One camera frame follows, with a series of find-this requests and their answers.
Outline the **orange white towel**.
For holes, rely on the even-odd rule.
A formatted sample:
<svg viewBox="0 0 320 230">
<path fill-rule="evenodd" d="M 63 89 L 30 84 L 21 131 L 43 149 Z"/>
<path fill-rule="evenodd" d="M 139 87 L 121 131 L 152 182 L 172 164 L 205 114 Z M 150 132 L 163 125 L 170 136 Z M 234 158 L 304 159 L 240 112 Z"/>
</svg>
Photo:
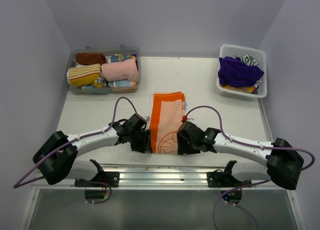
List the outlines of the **orange white towel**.
<svg viewBox="0 0 320 230">
<path fill-rule="evenodd" d="M 154 93 L 150 117 L 150 144 L 152 153 L 178 153 L 177 130 L 182 125 L 186 111 L 182 92 Z"/>
</svg>

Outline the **pink terry towel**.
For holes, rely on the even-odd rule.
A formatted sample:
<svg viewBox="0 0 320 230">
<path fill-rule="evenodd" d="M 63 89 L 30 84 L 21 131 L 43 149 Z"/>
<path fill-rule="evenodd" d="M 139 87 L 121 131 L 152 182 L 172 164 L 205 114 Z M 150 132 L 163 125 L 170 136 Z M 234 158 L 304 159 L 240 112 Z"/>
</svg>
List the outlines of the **pink terry towel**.
<svg viewBox="0 0 320 230">
<path fill-rule="evenodd" d="M 138 68 L 134 59 L 103 64 L 101 65 L 101 73 L 109 82 L 118 80 L 137 82 L 139 80 Z"/>
</svg>

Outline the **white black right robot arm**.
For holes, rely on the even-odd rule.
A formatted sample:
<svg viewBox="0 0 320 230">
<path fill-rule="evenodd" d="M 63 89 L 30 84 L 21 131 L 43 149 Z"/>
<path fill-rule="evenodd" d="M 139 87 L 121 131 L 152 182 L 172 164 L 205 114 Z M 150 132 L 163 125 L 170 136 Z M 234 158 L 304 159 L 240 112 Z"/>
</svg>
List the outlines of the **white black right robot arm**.
<svg viewBox="0 0 320 230">
<path fill-rule="evenodd" d="M 224 135 L 215 128 L 201 130 L 186 121 L 177 131 L 179 155 L 201 152 L 224 153 L 247 159 L 231 160 L 223 171 L 208 173 L 210 187 L 236 187 L 251 184 L 254 180 L 271 181 L 287 190 L 295 190 L 304 160 L 289 143 L 278 138 L 275 142 L 254 142 Z"/>
</svg>

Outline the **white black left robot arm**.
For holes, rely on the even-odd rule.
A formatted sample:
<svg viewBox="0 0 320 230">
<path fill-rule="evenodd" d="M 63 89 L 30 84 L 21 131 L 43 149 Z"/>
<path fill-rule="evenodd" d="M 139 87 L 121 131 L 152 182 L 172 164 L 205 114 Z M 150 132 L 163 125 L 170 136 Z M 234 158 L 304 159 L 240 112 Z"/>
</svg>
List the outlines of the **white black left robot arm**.
<svg viewBox="0 0 320 230">
<path fill-rule="evenodd" d="M 49 185 L 68 178 L 74 178 L 77 187 L 110 185 L 111 178 L 96 160 L 83 161 L 78 157 L 103 147 L 126 143 L 130 144 L 132 151 L 151 152 L 149 120 L 149 117 L 135 113 L 129 119 L 112 122 L 99 131 L 78 135 L 57 131 L 32 160 Z"/>
</svg>

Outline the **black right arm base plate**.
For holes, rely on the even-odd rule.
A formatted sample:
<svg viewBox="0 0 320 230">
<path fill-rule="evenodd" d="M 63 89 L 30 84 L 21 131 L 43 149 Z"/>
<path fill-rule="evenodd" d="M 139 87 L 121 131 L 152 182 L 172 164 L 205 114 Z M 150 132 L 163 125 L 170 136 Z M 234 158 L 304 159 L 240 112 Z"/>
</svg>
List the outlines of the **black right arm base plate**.
<svg viewBox="0 0 320 230">
<path fill-rule="evenodd" d="M 225 173 L 220 169 L 207 172 L 206 179 L 208 187 L 222 188 L 222 187 L 237 187 L 252 184 L 251 180 L 239 181 L 235 179 L 230 173 Z"/>
</svg>

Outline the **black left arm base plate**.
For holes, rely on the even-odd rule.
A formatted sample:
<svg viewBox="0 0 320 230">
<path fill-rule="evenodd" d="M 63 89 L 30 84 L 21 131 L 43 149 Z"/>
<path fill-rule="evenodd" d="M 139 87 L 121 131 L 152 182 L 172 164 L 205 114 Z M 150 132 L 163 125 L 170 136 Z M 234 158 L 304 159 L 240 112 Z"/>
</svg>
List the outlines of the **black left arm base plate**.
<svg viewBox="0 0 320 230">
<path fill-rule="evenodd" d="M 118 187 L 120 173 L 117 171 L 99 172 L 92 180 L 76 179 L 75 187 Z"/>
</svg>

